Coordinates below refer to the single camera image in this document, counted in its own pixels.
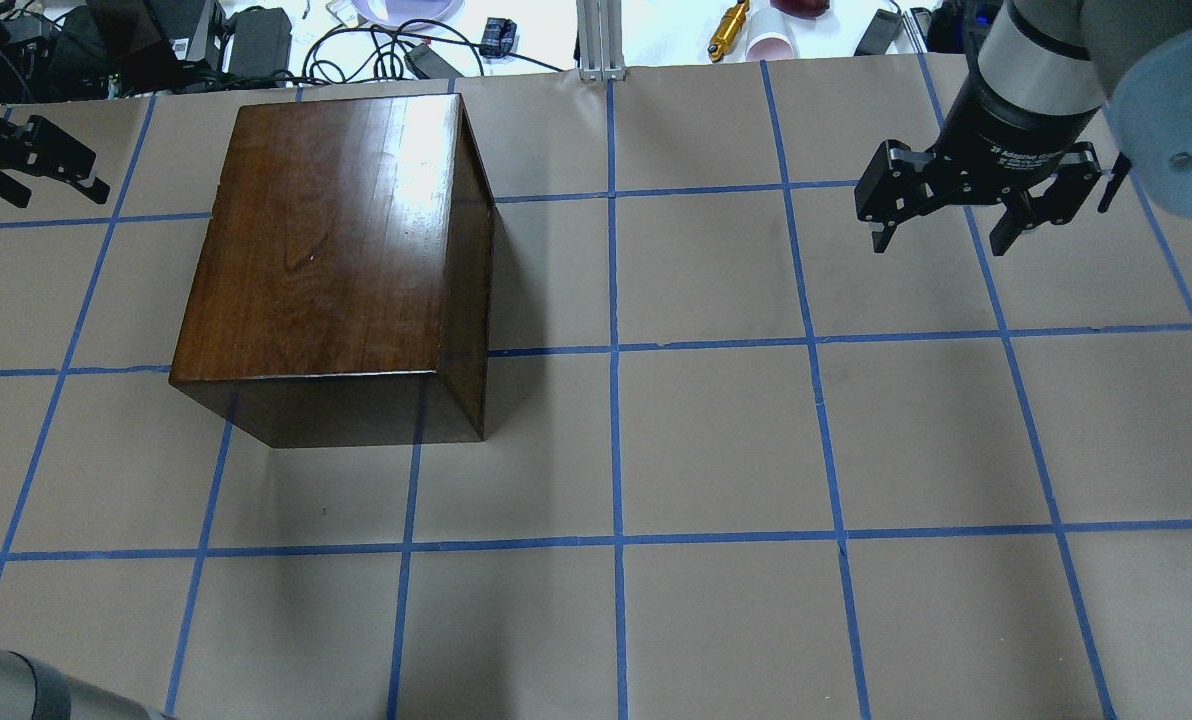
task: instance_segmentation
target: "dark wooden box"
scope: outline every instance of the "dark wooden box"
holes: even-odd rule
[[[492,215],[457,95],[241,108],[172,386],[271,447],[485,437]]]

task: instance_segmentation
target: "black electronics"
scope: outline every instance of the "black electronics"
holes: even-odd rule
[[[441,58],[428,45],[417,45],[414,50],[406,50],[405,64],[409,66],[410,72],[417,79],[462,77],[462,73],[454,69],[454,66]]]
[[[508,18],[490,18],[485,20],[485,35],[477,51],[483,58],[505,58],[515,50],[517,24]]]
[[[222,66],[218,0],[85,0],[126,91],[184,87],[190,70]]]
[[[55,24],[44,17],[21,15],[6,20],[10,41],[1,46],[6,58],[19,70],[32,97],[48,98],[48,73],[62,35]]]
[[[116,66],[107,58],[93,13],[80,5],[58,20],[62,35],[46,70],[46,99],[103,100],[110,97]]]
[[[241,77],[267,77],[288,69],[288,51],[294,42],[294,24],[285,10],[241,10],[226,20],[231,27],[231,58],[226,72]],[[281,87],[285,82],[248,85],[247,87]]]
[[[1004,0],[985,0],[981,4],[968,4],[961,15],[961,37],[966,42],[966,55],[979,56],[983,43],[992,32],[992,23],[1002,10]]]
[[[889,44],[893,44],[894,38],[902,31],[902,27],[904,19],[901,15],[890,13],[888,10],[876,10],[870,26],[867,26],[867,31],[862,33],[862,41],[858,41],[858,49],[853,54],[856,56],[884,55],[889,51]]]

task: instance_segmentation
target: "black box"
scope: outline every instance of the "black box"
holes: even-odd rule
[[[294,24],[285,10],[241,10],[231,17],[231,58],[226,72],[234,76],[267,77],[288,69],[288,51],[293,45]],[[285,82],[248,85],[247,87],[284,87]]]
[[[122,85],[172,91],[186,68],[222,68],[226,14],[218,0],[85,0]]]

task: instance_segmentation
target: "yellow object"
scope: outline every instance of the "yellow object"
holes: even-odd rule
[[[710,37],[710,45],[707,46],[707,56],[712,63],[719,63],[720,58],[730,54],[734,41],[738,41],[738,33],[747,23],[749,5],[749,0],[738,0],[738,5],[726,10],[724,17],[720,18],[716,32]]]

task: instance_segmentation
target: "blue tape grid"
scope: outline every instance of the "blue tape grid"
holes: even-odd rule
[[[840,569],[840,589],[844,600],[844,617],[849,634],[849,653],[853,660],[855,689],[858,696],[858,712],[862,720],[871,720],[871,701],[867,696],[867,671],[862,660],[862,638],[858,634],[858,613],[853,602],[853,577],[849,571],[849,536],[844,523],[844,510],[840,507],[840,486],[837,482],[836,454],[832,451],[832,430],[828,424],[828,408],[822,396],[822,375],[819,364],[819,345],[814,333],[814,316],[811,314],[811,302],[805,290],[805,268],[801,265],[801,240],[796,225],[796,209],[791,201],[791,179],[787,169],[787,149],[783,143],[783,128],[778,118],[778,101],[774,97],[774,85],[769,77],[769,63],[760,61],[760,81],[765,83],[765,100],[769,104],[769,117],[774,128],[775,150],[778,151],[778,174],[782,179],[783,209],[787,213],[787,234],[791,238],[791,268],[796,274],[796,292],[801,304],[801,321],[805,324],[805,347],[811,354],[811,383],[814,386],[814,406],[817,424],[822,442],[822,460],[828,477],[828,496],[832,499],[832,527],[837,541],[837,560]]]
[[[943,120],[942,108],[938,97],[935,94],[933,81],[929,73],[929,64],[925,58],[917,55],[921,66],[926,91],[930,94],[936,118]],[[221,447],[216,461],[215,474],[209,489],[206,511],[201,521],[200,536],[194,548],[153,548],[153,550],[81,550],[81,551],[11,551],[17,526],[21,521],[21,514],[29,497],[35,470],[37,468],[41,454],[46,442],[49,426],[52,415],[57,410],[58,398],[66,379],[72,375],[97,375],[97,374],[128,374],[128,373],[168,373],[166,365],[139,365],[128,366],[128,368],[103,368],[103,366],[87,366],[87,368],[73,368],[72,356],[75,354],[81,328],[83,328],[85,316],[88,314],[93,292],[97,290],[99,274],[103,272],[103,260],[106,257],[114,229],[119,224],[149,223],[149,222],[176,222],[207,219],[209,213],[184,213],[184,215],[122,215],[125,195],[129,192],[129,184],[134,179],[139,153],[147,137],[148,128],[151,125],[154,106],[156,99],[148,103],[144,114],[143,126],[139,129],[138,142],[134,149],[129,168],[126,170],[119,199],[117,199],[113,213],[108,218],[81,218],[60,221],[35,221],[35,222],[11,222],[0,223],[0,229],[15,228],[49,228],[66,225],[95,225],[106,224],[107,231],[104,236],[101,250],[99,250],[97,263],[91,275],[83,304],[81,304],[72,342],[67,347],[61,368],[39,370],[0,370],[0,378],[4,377],[55,377],[55,391],[46,409],[46,417],[43,420],[37,445],[29,464],[23,488],[15,502],[14,515],[10,521],[5,541],[0,550],[0,579],[5,565],[8,561],[72,561],[72,560],[157,560],[157,559],[192,559],[193,571],[190,579],[188,596],[184,607],[184,622],[180,626],[176,639],[175,660],[172,666],[170,690],[167,693],[166,708],[173,712],[176,705],[176,693],[184,672],[184,657],[188,647],[190,628],[194,615],[195,600],[199,591],[200,578],[204,563],[210,557],[294,557],[294,555],[360,555],[360,553],[399,553],[401,578],[398,588],[398,600],[396,600],[395,615],[395,640],[392,643],[392,665],[389,679],[387,710],[386,716],[395,719],[399,707],[401,691],[401,660],[403,660],[404,629],[408,603],[408,581],[410,560],[412,553],[426,552],[485,552],[505,551],[522,548],[545,547],[610,547],[614,551],[614,577],[615,577],[615,626],[616,626],[616,665],[617,665],[617,708],[620,719],[627,719],[628,710],[628,684],[627,684],[627,617],[625,617],[625,577],[623,577],[623,548],[627,546],[641,546],[641,544],[737,544],[737,542],[834,542],[838,546],[839,570],[842,579],[843,602],[846,607],[848,634],[851,643],[851,652],[855,665],[856,689],[861,715],[870,719],[870,701],[867,697],[867,675],[864,659],[862,659],[862,647],[857,625],[857,614],[853,603],[853,589],[851,575],[849,575],[848,541],[851,539],[904,539],[904,538],[961,538],[961,536],[1029,536],[1029,534],[1053,534],[1058,541],[1063,569],[1067,575],[1068,585],[1073,604],[1076,609],[1081,635],[1085,641],[1086,652],[1089,656],[1089,664],[1094,670],[1095,689],[1103,706],[1103,714],[1109,719],[1115,719],[1115,708],[1109,696],[1107,684],[1103,676],[1101,665],[1095,651],[1093,633],[1089,629],[1089,620],[1086,616],[1084,601],[1080,594],[1080,585],[1072,565],[1070,548],[1067,546],[1067,534],[1070,533],[1110,533],[1110,532],[1159,532],[1159,530],[1186,530],[1192,529],[1192,519],[1181,520],[1125,520],[1103,521],[1101,523],[1064,523],[1058,514],[1057,501],[1054,498],[1053,484],[1050,483],[1048,468],[1045,466],[1044,452],[1039,447],[1039,434],[1036,432],[1031,415],[1030,404],[1026,396],[1022,372],[1018,370],[1016,352],[1012,339],[1016,337],[1063,337],[1063,336],[1089,336],[1091,334],[1128,334],[1128,333],[1192,333],[1191,323],[1172,323],[1156,325],[1118,325],[1104,328],[1031,328],[1014,329],[1007,328],[1004,318],[1002,306],[998,292],[995,291],[992,269],[986,260],[983,242],[979,236],[976,224],[971,215],[966,211],[968,225],[970,225],[971,237],[975,243],[975,252],[979,259],[981,272],[985,274],[985,283],[988,286],[989,297],[993,305],[998,328],[981,329],[981,331],[962,333],[879,333],[879,334],[848,334],[846,336],[817,336],[814,324],[812,324],[811,305],[808,305],[806,293],[805,273],[800,257],[800,238],[797,237],[796,213],[791,204],[791,192],[806,188],[822,187],[852,187],[853,181],[817,181],[817,182],[791,182],[788,176],[787,155],[783,145],[782,128],[780,128],[778,105],[774,94],[774,87],[769,76],[769,68],[760,63],[762,82],[765,86],[765,95],[769,105],[770,122],[774,129],[776,151],[780,160],[778,184],[741,184],[741,186],[710,186],[710,187],[682,187],[682,188],[647,188],[647,190],[623,190],[616,188],[616,132],[614,122],[614,82],[606,83],[606,124],[608,124],[608,187],[601,192],[561,193],[560,195],[513,195],[501,197],[497,201],[514,204],[515,201],[567,201],[567,200],[597,200],[608,201],[609,215],[609,284],[610,284],[610,343],[608,346],[573,346],[573,347],[538,347],[538,348],[505,348],[504,350],[492,350],[491,356],[546,356],[546,355],[576,355],[576,354],[607,354],[610,356],[610,434],[611,434],[611,464],[613,464],[613,498],[614,498],[614,532],[609,536],[542,536],[504,539],[504,541],[443,541],[443,542],[415,542],[412,540],[414,515],[416,515],[418,478],[422,455],[421,426],[416,432],[412,443],[412,457],[410,457],[409,492],[405,511],[404,541],[399,544],[333,544],[333,546],[288,546],[288,547],[209,547],[209,534],[211,534],[213,514],[221,492],[222,477],[226,465],[226,452],[230,447],[232,426],[225,423],[222,433]],[[451,82],[449,92],[454,91]],[[296,94],[296,100],[302,100],[302,89]],[[1186,302],[1188,312],[1192,316],[1192,296],[1185,283],[1182,272],[1178,268],[1175,256],[1169,247],[1163,229],[1160,228],[1157,218],[1146,199],[1143,186],[1136,176],[1131,176],[1135,191],[1140,197],[1141,205],[1149,224],[1157,237],[1160,250],[1165,255],[1169,269],[1175,278],[1178,290]],[[765,192],[780,191],[783,193],[784,210],[787,215],[789,242],[791,242],[791,257],[794,274],[797,281],[797,300],[801,305],[802,322],[805,325],[805,337],[780,337],[780,339],[756,339],[734,341],[704,341],[704,342],[677,342],[677,343],[629,343],[619,342],[617,334],[617,204],[622,197],[656,197],[656,195],[702,195],[702,193],[732,193],[732,192]],[[828,414],[822,397],[821,375],[819,373],[819,361],[817,361],[817,347],[828,343],[871,343],[871,342],[920,342],[920,341],[948,341],[948,340],[975,340],[975,339],[999,339],[1006,350],[1008,368],[1016,392],[1020,402],[1020,410],[1024,414],[1029,437],[1031,439],[1032,452],[1036,465],[1038,465],[1041,484],[1043,484],[1047,503],[1050,511],[1049,525],[988,525],[988,527],[939,527],[939,528],[869,528],[849,529],[840,509],[840,494],[832,455],[832,437],[830,437]],[[805,346],[811,360],[811,377],[814,384],[817,420],[821,433],[824,447],[824,460],[828,471],[828,495],[832,498],[833,528],[830,530],[788,530],[788,532],[759,532],[759,533],[684,533],[684,534],[625,534],[623,533],[623,494],[622,494],[622,451],[620,451],[620,421],[619,421],[619,356],[622,352],[647,352],[647,350],[704,350],[704,348],[725,347],[774,347],[774,346]]]
[[[1104,520],[1095,523],[1063,523],[1068,534],[1149,533],[1192,530],[1192,519],[1182,520]],[[931,528],[855,528],[846,538],[921,539],[976,536],[1048,536],[1053,525],[962,525]],[[657,544],[751,544],[751,542],[832,542],[839,541],[836,529],[766,530],[751,533],[670,533],[623,534],[622,536],[538,536],[491,539],[491,541],[428,541],[377,544],[297,544],[296,546],[209,547],[210,557],[310,557],[310,555],[393,555],[395,553],[501,552],[548,547],[657,546]],[[10,552],[6,561],[72,560],[182,560],[195,559],[199,548],[161,547],[139,550],[46,550]]]
[[[143,142],[147,139],[148,128],[153,124],[154,110],[156,110],[156,97],[148,100],[147,110],[143,114],[143,126],[139,128],[138,141],[134,143],[134,155],[130,156],[129,168],[125,169],[125,178],[124,181],[122,181],[120,193],[116,197],[116,205],[112,207],[112,215],[107,218],[107,231],[103,236],[103,246],[99,246],[98,259],[94,260],[94,269],[89,274],[89,286],[85,288],[85,298],[80,304],[80,314],[76,315],[75,327],[72,328],[72,340],[67,343],[66,354],[62,356],[62,370],[57,374],[57,379],[52,385],[52,396],[49,397],[46,414],[44,414],[37,443],[35,443],[35,449],[32,451],[32,460],[30,460],[27,465],[26,474],[23,479],[23,488],[19,491],[19,498],[17,498],[14,505],[14,515],[10,519],[10,527],[5,532],[5,541],[1,542],[0,584],[2,573],[5,573],[5,557],[10,552],[10,546],[14,544],[14,535],[17,529],[19,529],[20,521],[23,520],[23,510],[24,507],[26,507],[27,496],[32,492],[35,471],[37,471],[41,464],[41,452],[44,449],[44,443],[49,436],[49,424],[52,423],[52,416],[58,409],[58,398],[62,395],[62,387],[67,381],[67,371],[72,367],[72,356],[75,355],[76,345],[80,342],[80,331],[85,324],[85,316],[89,314],[89,304],[93,302],[94,288],[98,286],[98,275],[103,273],[103,261],[107,257],[107,249],[111,247],[112,236],[116,232],[117,219],[120,218],[122,206],[125,205],[125,195],[129,193],[129,184],[134,180],[134,169],[138,167],[138,157],[143,151]]]
[[[929,63],[925,56],[918,54],[921,75],[925,77],[925,91],[929,92],[930,105],[933,106],[935,118],[938,119],[939,128],[943,128],[943,107],[939,105],[938,94],[935,92],[935,80],[930,76]],[[1094,643],[1094,632],[1089,627],[1089,615],[1085,610],[1085,597],[1081,594],[1080,579],[1076,577],[1076,565],[1072,561],[1070,546],[1067,542],[1067,532],[1063,528],[1062,514],[1058,510],[1058,498],[1054,496],[1053,480],[1049,478],[1049,465],[1045,461],[1044,448],[1039,446],[1039,433],[1036,430],[1036,421],[1031,414],[1031,401],[1028,398],[1028,389],[1022,380],[1022,371],[1018,368],[1018,356],[1013,348],[1012,334],[1008,331],[1006,316],[1000,306],[1000,296],[997,292],[995,281],[992,277],[992,266],[988,265],[988,256],[983,248],[983,238],[980,237],[977,223],[974,213],[968,207],[966,211],[966,224],[970,228],[970,236],[974,238],[974,252],[979,259],[979,266],[983,271],[983,280],[988,287],[988,297],[992,300],[992,311],[995,315],[998,329],[1000,331],[1000,343],[1004,346],[1004,354],[1008,361],[1008,373],[1013,378],[1013,387],[1018,396],[1018,406],[1022,410],[1022,421],[1028,428],[1028,437],[1031,442],[1031,452],[1036,461],[1036,473],[1039,474],[1039,485],[1045,495],[1045,503],[1049,507],[1049,521],[1053,526],[1054,539],[1058,544],[1058,557],[1062,559],[1063,573],[1067,577],[1068,591],[1072,595],[1072,606],[1076,612],[1076,623],[1080,626],[1081,639],[1085,643],[1085,654],[1089,657],[1089,669],[1094,675],[1094,688],[1098,693],[1099,703],[1103,707],[1105,720],[1116,719],[1116,708],[1112,706],[1111,693],[1107,689],[1107,679],[1103,675],[1103,662],[1099,659],[1098,646]]]

